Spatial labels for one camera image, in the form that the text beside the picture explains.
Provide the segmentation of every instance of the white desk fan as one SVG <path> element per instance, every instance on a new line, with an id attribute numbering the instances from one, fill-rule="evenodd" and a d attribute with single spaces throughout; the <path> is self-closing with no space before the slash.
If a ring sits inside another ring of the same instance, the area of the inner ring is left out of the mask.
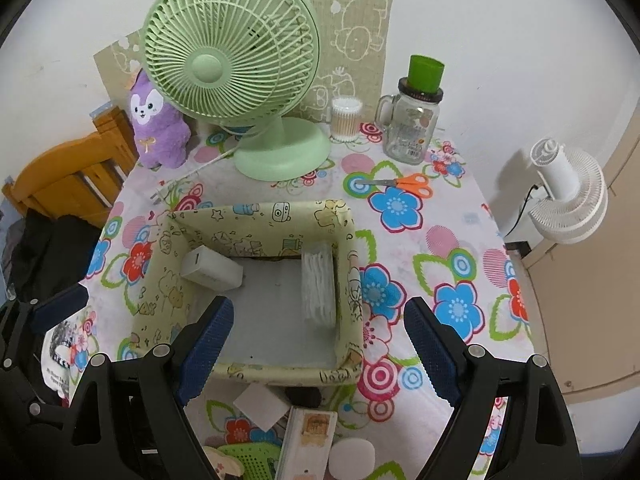
<path id="1" fill-rule="evenodd" d="M 316 76 L 319 39 L 308 0 L 157 0 L 143 27 L 143 65 L 188 116 L 253 126 L 234 153 L 257 180 L 290 180 L 320 166 L 331 144 L 322 130 L 282 118 Z"/>
<path id="2" fill-rule="evenodd" d="M 551 138 L 530 153 L 549 197 L 529 217 L 543 237 L 575 244 L 593 234 L 607 211 L 607 185 L 599 164 L 583 150 L 566 148 Z"/>

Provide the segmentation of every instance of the glass mason jar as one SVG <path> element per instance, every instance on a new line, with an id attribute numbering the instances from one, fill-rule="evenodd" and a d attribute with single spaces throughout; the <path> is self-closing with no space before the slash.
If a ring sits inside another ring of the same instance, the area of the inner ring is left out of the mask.
<path id="1" fill-rule="evenodd" d="M 440 114 L 443 92 L 432 94 L 420 92 L 407 86 L 406 78 L 398 82 L 399 93 L 385 95 L 378 102 L 375 124 L 383 133 L 382 147 L 391 158 L 413 166 L 424 161 Z M 391 104 L 392 113 L 388 123 L 380 116 L 386 104 Z"/>

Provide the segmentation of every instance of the fan stand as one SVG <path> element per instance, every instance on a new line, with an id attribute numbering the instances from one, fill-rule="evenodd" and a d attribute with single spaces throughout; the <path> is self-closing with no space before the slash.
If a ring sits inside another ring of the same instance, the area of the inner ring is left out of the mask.
<path id="1" fill-rule="evenodd" d="M 255 180 L 292 180 L 316 170 L 329 156 L 331 142 L 317 124 L 275 116 L 242 137 L 233 160 Z"/>

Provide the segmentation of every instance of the green cup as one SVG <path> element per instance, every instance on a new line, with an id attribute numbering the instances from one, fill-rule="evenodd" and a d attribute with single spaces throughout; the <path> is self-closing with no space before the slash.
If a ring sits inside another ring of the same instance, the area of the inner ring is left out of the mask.
<path id="1" fill-rule="evenodd" d="M 444 63 L 432 57 L 414 54 L 409 61 L 406 83 L 425 94 L 435 94 L 440 88 Z"/>

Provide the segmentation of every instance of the screw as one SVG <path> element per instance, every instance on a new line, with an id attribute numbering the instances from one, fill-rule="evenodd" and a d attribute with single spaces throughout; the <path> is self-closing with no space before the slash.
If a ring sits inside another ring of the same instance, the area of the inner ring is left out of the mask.
<path id="1" fill-rule="evenodd" d="M 102 366 L 104 364 L 104 354 L 96 354 L 89 361 L 91 366 Z"/>
<path id="2" fill-rule="evenodd" d="M 156 357 L 164 357 L 165 355 L 167 355 L 169 353 L 170 349 L 171 349 L 171 347 L 169 345 L 161 344 L 161 345 L 158 345 L 158 346 L 154 347 L 152 352 L 154 353 L 154 355 Z"/>
<path id="3" fill-rule="evenodd" d="M 486 351 L 480 345 L 470 345 L 469 353 L 473 357 L 484 357 L 484 354 L 486 354 Z"/>
<path id="4" fill-rule="evenodd" d="M 535 354 L 531 360 L 533 361 L 533 364 L 540 368 L 544 368 L 546 366 L 546 359 L 542 355 Z"/>

